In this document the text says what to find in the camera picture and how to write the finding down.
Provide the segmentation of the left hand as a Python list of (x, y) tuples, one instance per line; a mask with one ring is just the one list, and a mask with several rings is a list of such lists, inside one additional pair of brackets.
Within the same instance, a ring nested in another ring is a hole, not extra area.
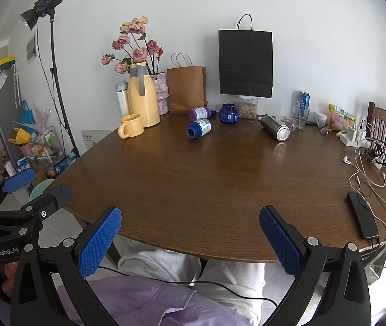
[(2, 267), (2, 273), (5, 277), (5, 280), (2, 284), (2, 290), (8, 297), (11, 297), (13, 292), (13, 284), (14, 284), (15, 273), (17, 271), (17, 268), (18, 268), (18, 262), (5, 264)]

